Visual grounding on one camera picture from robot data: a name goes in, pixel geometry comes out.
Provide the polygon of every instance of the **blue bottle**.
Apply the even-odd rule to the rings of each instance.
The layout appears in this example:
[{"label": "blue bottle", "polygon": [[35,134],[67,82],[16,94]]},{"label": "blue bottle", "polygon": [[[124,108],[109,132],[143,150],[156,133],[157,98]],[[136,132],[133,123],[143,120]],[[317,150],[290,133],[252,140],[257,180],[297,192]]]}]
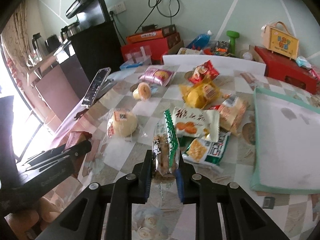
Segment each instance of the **blue bottle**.
[{"label": "blue bottle", "polygon": [[188,49],[202,49],[204,48],[210,40],[210,36],[212,35],[212,32],[209,30],[207,33],[200,34],[198,37],[196,37],[188,46]]}]

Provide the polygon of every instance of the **mint green tray border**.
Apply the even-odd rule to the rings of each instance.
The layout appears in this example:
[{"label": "mint green tray border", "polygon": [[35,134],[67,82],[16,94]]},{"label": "mint green tray border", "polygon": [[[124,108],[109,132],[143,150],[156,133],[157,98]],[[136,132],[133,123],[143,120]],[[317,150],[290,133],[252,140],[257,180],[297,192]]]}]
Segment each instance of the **mint green tray border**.
[{"label": "mint green tray border", "polygon": [[308,195],[308,194],[317,194],[320,193],[320,189],[295,189],[295,188],[282,188],[282,187],[271,187],[267,185],[263,185],[260,183],[260,165],[259,165],[259,137],[257,136],[259,134],[259,124],[258,124],[258,109],[257,109],[257,93],[265,94],[271,97],[279,98],[287,102],[294,103],[298,106],[302,106],[306,109],[309,109],[313,112],[316,112],[320,114],[320,108],[311,106],[301,100],[292,98],[287,95],[282,95],[273,91],[270,91],[265,88],[255,88],[253,92],[253,98],[254,98],[254,108],[255,108],[255,121],[256,121],[256,163],[254,172],[251,178],[250,187],[254,191],[263,191],[263,192],[271,192],[271,193],[280,193],[280,194],[296,194],[296,195]]}]

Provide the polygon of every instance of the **plastic container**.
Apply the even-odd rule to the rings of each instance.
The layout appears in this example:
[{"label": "plastic container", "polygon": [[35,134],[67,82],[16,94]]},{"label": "plastic container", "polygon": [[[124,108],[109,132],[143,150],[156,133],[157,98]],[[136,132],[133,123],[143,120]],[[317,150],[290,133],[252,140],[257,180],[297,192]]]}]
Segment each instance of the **plastic container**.
[{"label": "plastic container", "polygon": [[139,67],[142,65],[151,65],[151,50],[149,46],[141,46],[125,54],[127,61],[120,66],[120,70]]},{"label": "plastic container", "polygon": [[200,34],[187,46],[187,49],[200,50],[204,48],[209,43],[211,35],[212,32],[210,30],[207,33]]}]

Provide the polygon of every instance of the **metal screw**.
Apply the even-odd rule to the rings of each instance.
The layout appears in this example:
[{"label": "metal screw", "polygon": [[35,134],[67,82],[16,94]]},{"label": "metal screw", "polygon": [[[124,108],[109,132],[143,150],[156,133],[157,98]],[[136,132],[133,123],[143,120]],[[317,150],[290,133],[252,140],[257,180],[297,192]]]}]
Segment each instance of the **metal screw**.
[{"label": "metal screw", "polygon": [[95,190],[99,187],[99,184],[94,182],[89,185],[89,189]]},{"label": "metal screw", "polygon": [[133,173],[129,173],[127,176],[125,176],[125,178],[126,178],[126,179],[129,179],[129,180],[135,179],[135,178],[136,178],[136,175],[133,174]]},{"label": "metal screw", "polygon": [[239,188],[239,184],[236,182],[230,182],[229,187],[233,189],[237,189]]},{"label": "metal screw", "polygon": [[196,173],[196,174],[193,174],[193,175],[192,175],[192,178],[193,178],[194,180],[200,180],[200,179],[202,178],[202,176],[201,176],[200,174]]}]

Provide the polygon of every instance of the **red snack package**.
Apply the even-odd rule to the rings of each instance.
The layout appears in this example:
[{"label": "red snack package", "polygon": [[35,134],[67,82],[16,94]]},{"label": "red snack package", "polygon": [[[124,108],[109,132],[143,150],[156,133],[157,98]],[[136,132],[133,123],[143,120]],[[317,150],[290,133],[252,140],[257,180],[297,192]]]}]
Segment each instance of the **red snack package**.
[{"label": "red snack package", "polygon": [[215,79],[220,73],[213,67],[212,62],[209,60],[202,65],[196,67],[193,75],[189,81],[197,84],[202,81],[206,75],[209,75],[211,80]]},{"label": "red snack package", "polygon": [[218,110],[220,106],[221,105],[211,106],[211,107],[209,107],[209,110]]}]

